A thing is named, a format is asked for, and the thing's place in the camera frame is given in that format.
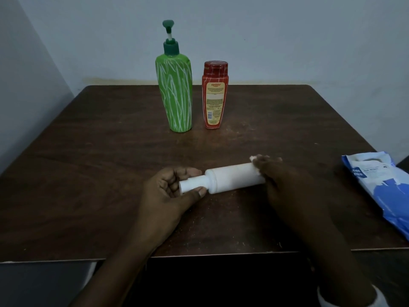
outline white bottle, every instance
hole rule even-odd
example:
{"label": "white bottle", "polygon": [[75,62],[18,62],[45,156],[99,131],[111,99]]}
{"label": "white bottle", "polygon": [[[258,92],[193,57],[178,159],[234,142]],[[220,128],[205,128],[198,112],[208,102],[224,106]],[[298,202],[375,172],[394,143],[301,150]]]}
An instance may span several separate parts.
{"label": "white bottle", "polygon": [[204,175],[179,182],[180,193],[186,193],[196,187],[204,186],[210,194],[265,183],[263,176],[252,164],[241,164],[207,169]]}

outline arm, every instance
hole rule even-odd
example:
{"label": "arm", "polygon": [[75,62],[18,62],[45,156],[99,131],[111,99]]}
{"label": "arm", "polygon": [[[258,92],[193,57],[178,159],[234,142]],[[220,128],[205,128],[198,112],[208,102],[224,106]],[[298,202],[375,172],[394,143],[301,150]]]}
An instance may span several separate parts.
{"label": "arm", "polygon": [[376,299],[307,173],[258,155],[253,164],[266,176],[270,204],[304,243],[319,274],[320,293],[337,306],[364,307]]}
{"label": "arm", "polygon": [[144,184],[137,220],[70,307],[119,307],[147,259],[175,230],[181,215],[206,194],[198,187],[182,196],[179,180],[201,175],[195,168],[165,168]]}

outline white sleeve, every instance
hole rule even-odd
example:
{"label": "white sleeve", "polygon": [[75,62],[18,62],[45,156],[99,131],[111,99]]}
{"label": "white sleeve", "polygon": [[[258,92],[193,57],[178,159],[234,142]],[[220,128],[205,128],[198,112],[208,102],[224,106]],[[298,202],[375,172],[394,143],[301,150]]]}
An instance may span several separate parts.
{"label": "white sleeve", "polygon": [[[369,305],[368,307],[389,307],[388,303],[386,302],[386,298],[383,295],[383,293],[380,291],[380,289],[378,289],[377,287],[375,287],[374,285],[372,285],[375,290],[376,290],[376,299],[375,302],[373,302],[371,305]],[[317,289],[317,293],[318,293],[318,301],[320,302],[321,307],[337,307],[331,303],[328,303],[322,296],[320,293],[320,287],[318,287]]]}

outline bottle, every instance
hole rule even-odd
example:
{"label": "bottle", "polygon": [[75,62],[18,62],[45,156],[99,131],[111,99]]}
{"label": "bottle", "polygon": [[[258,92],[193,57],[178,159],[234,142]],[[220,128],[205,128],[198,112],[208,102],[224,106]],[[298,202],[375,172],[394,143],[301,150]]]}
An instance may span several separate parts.
{"label": "bottle", "polygon": [[228,63],[206,61],[202,76],[203,118],[207,129],[220,127],[228,91]]}
{"label": "bottle", "polygon": [[165,106],[169,127],[177,133],[192,128],[192,68],[190,60],[179,53],[179,44],[172,37],[173,20],[165,20],[168,38],[164,54],[156,58],[156,75]]}
{"label": "bottle", "polygon": [[265,183],[259,170],[251,163],[207,169],[204,175],[179,182],[180,193],[204,186],[210,194]]}

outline red bottle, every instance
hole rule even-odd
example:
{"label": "red bottle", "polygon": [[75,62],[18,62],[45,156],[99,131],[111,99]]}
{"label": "red bottle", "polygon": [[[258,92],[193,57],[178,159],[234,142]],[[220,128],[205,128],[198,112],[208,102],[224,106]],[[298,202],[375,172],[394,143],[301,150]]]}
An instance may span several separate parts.
{"label": "red bottle", "polygon": [[202,76],[204,125],[208,129],[220,127],[225,110],[229,76],[225,61],[206,61]]}

